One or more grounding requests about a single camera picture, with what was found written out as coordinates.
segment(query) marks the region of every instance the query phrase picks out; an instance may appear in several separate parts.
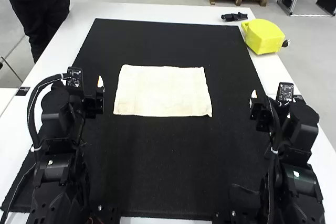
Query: leg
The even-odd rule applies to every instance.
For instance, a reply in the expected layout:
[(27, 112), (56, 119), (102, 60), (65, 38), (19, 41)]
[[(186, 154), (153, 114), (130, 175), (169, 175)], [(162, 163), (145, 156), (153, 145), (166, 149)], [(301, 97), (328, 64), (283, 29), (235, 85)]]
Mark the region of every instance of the leg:
[(70, 0), (54, 0), (48, 5), (46, 25), (49, 40), (53, 38), (58, 28), (69, 14)]
[(242, 4), (242, 0), (236, 0), (236, 5), (241, 5)]
[(47, 27), (44, 24), (44, 8), (39, 0), (17, 1), (9, 0), (12, 8), (23, 25), (25, 34), (29, 37), (33, 59), (36, 63), (49, 43)]
[(260, 6), (265, 7), (267, 5), (267, 0), (260, 0)]

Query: towel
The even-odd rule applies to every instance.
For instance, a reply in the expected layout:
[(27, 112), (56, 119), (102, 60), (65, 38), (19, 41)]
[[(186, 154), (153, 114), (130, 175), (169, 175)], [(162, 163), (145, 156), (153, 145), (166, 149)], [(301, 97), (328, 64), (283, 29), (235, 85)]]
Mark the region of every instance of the towel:
[(204, 68), (123, 65), (114, 114), (212, 116)]

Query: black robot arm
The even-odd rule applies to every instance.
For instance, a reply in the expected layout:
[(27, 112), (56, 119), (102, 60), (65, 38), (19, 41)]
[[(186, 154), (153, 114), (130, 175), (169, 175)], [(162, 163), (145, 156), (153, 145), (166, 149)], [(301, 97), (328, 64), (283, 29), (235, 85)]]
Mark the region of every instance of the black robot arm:
[[(64, 86), (60, 80), (66, 79)], [(34, 106), (38, 94), (54, 83), (42, 99), (42, 127), (37, 134)], [(82, 70), (68, 68), (38, 84), (28, 105), (28, 127), (36, 159), (34, 192), (28, 224), (84, 224), (90, 216), (90, 181), (82, 150), (86, 118), (103, 113), (103, 84), (94, 97), (84, 94)]]
[(322, 192), (307, 162), (318, 135), (319, 115), (293, 96), (292, 83), (280, 83), (275, 100), (252, 95), (250, 119), (270, 135), (265, 152), (268, 173), (260, 184), (254, 216), (235, 211), (235, 223), (325, 224)]

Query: black mat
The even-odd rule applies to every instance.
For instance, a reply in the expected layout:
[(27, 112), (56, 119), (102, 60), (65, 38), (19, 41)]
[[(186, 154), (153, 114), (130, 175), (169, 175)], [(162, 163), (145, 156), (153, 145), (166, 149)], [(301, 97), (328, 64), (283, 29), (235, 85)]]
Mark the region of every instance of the black mat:
[[(213, 117), (113, 115), (123, 64), (204, 67)], [(83, 133), (92, 200), (126, 216), (209, 219), (228, 209), (231, 183), (259, 188), (268, 138), (249, 120), (249, 98), (263, 89), (237, 27), (97, 19), (73, 65), (86, 92), (99, 74), (106, 87), (104, 115)], [(29, 184), (13, 210), (29, 210), (31, 193)]]

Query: cable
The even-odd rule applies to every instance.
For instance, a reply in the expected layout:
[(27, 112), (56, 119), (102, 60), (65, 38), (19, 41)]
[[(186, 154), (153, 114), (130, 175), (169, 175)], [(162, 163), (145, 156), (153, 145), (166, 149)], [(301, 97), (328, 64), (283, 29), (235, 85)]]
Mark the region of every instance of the cable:
[(280, 120), (277, 111), (274, 109), (271, 104), (271, 98), (268, 97), (268, 102), (270, 106), (270, 111), (273, 118), (273, 128), (274, 128), (274, 140), (271, 146), (271, 157), (268, 167), (268, 216), (267, 216), (267, 224), (273, 224), (274, 222), (274, 165), (275, 160), (278, 158), (278, 148), (281, 144), (282, 139), (282, 131)]
[(64, 74), (56, 74), (54, 76), (50, 76), (43, 81), (41, 81), (36, 87), (33, 89), (29, 102), (28, 102), (28, 108), (27, 108), (27, 124), (28, 124), (28, 129), (29, 133), (31, 136), (31, 139), (33, 140), (33, 146), (34, 146), (34, 155), (35, 155), (35, 160), (37, 160), (37, 153), (40, 150), (41, 147), (41, 142), (39, 139), (39, 136), (36, 131), (36, 126), (35, 126), (35, 115), (34, 115), (34, 108), (36, 104), (36, 100), (38, 95), (41, 93), (41, 91), (47, 87), (49, 84), (59, 81), (62, 79), (69, 79), (71, 78), (71, 75), (68, 73)]
[(9, 205), (8, 205), (7, 209), (4, 211), (4, 213), (2, 214), (2, 217), (1, 217), (1, 220), (0, 220), (0, 224), (5, 224), (5, 222), (6, 222), (6, 220), (7, 220), (8, 213), (9, 213), (10, 206), (12, 205), (13, 200), (14, 200), (15, 197), (16, 197), (17, 191), (18, 191), (18, 189), (19, 189), (19, 187), (20, 187), (22, 181), (25, 179), (25, 177), (26, 177), (31, 171), (34, 170), (35, 165), (36, 165), (36, 164), (34, 164), (34, 165), (33, 165), (33, 166), (32, 166), (32, 167), (31, 167), (31, 168), (30, 168), (30, 169), (29, 169), (23, 176), (22, 176), (21, 180), (20, 180), (19, 183), (17, 184), (16, 189), (15, 189), (15, 191), (14, 191), (14, 193), (13, 193), (13, 196), (12, 196), (10, 202), (9, 202)]
[(253, 190), (250, 190), (244, 186), (241, 186), (241, 185), (238, 185), (238, 184), (231, 184), (232, 187), (235, 187), (235, 188), (239, 188), (247, 193), (250, 193), (250, 194), (254, 194), (254, 195), (259, 195), (259, 191), (253, 191)]

